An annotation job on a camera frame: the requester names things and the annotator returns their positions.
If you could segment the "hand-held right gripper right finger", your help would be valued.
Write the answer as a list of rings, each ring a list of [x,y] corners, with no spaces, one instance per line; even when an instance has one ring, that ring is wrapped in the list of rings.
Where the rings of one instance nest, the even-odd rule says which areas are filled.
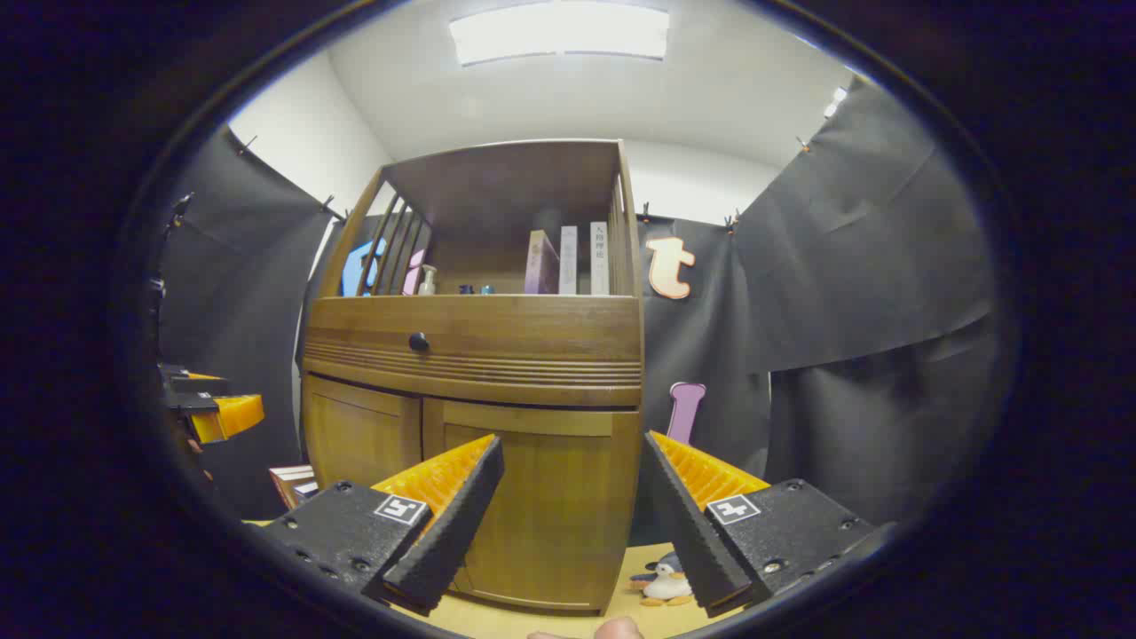
[[[880,528],[802,480],[768,483],[649,431],[643,468],[660,521],[709,616],[863,565]]]

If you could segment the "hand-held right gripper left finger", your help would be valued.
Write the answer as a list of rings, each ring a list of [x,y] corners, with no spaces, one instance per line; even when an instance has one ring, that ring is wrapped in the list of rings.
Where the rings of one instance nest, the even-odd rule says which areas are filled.
[[[427,616],[462,567],[504,470],[502,441],[483,435],[376,486],[339,481],[264,533],[329,586]]]

